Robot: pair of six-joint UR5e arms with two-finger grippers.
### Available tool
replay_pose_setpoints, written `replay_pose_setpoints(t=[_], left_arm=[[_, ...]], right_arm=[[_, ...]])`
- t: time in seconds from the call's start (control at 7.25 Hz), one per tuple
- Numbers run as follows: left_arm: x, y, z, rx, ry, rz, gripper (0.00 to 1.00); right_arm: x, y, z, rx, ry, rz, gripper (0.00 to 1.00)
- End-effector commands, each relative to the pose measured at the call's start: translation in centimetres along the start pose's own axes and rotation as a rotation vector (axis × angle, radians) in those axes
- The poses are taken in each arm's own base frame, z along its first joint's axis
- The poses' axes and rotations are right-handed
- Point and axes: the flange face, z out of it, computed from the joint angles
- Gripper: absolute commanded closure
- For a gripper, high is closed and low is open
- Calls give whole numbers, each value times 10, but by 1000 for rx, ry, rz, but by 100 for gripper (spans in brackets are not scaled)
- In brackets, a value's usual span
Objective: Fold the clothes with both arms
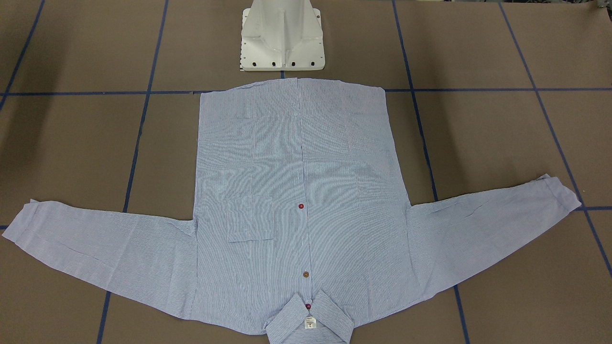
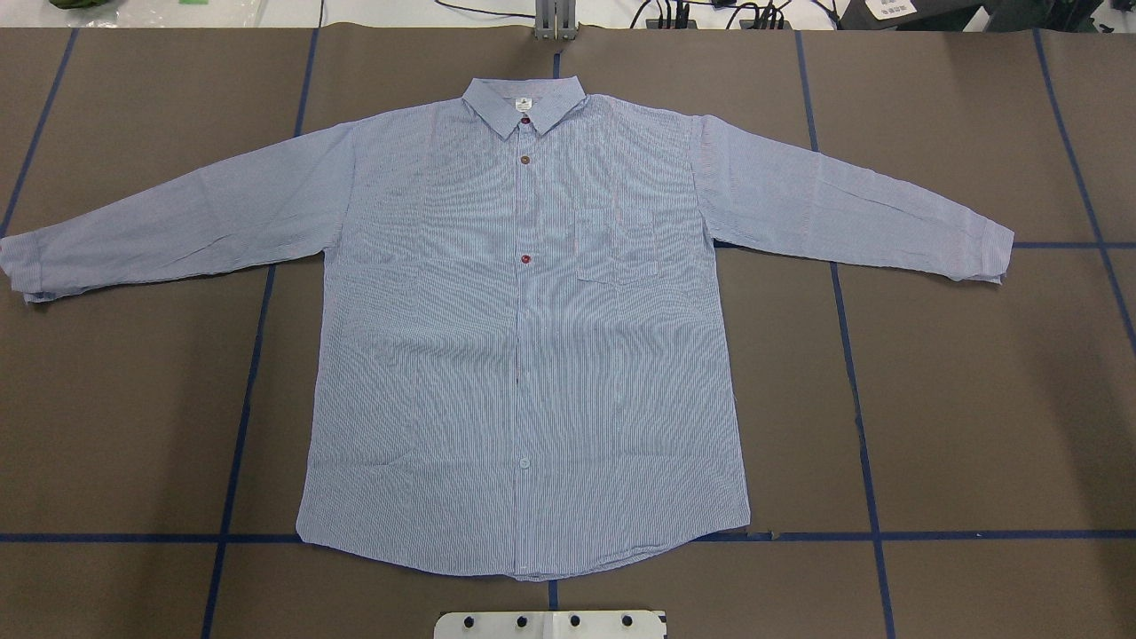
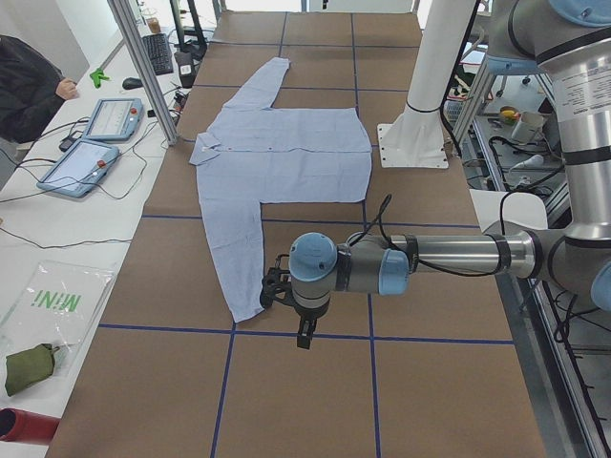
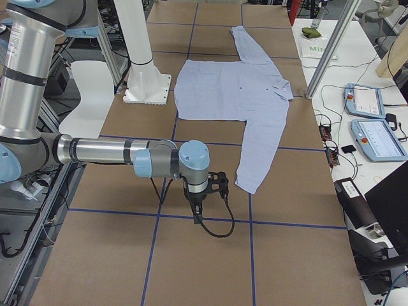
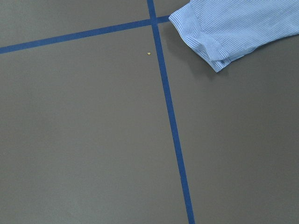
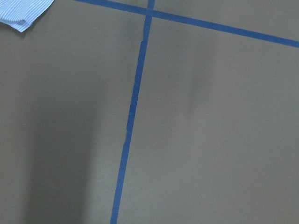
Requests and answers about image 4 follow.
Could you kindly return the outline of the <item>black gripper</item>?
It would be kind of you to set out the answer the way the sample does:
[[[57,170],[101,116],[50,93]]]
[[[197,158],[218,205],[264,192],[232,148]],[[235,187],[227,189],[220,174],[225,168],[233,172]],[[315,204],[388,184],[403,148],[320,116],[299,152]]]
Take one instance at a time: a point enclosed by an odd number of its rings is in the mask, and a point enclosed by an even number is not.
[[[195,224],[201,224],[203,221],[201,202],[207,197],[208,194],[219,193],[223,200],[228,199],[228,183],[229,180],[223,171],[210,171],[207,179],[203,183],[199,185],[186,183],[184,185],[185,197],[193,202],[192,213]]]

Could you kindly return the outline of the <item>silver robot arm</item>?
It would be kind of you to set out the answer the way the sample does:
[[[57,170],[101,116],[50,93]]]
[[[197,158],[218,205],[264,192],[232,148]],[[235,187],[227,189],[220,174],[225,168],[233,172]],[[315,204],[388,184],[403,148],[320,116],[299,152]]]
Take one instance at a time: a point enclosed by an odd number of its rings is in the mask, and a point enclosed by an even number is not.
[[[207,146],[172,141],[74,138],[40,133],[37,120],[56,39],[96,37],[95,1],[8,1],[13,23],[1,80],[1,182],[11,182],[42,167],[70,162],[131,165],[139,177],[182,179],[196,224],[208,194],[228,197],[223,172],[210,172]]]

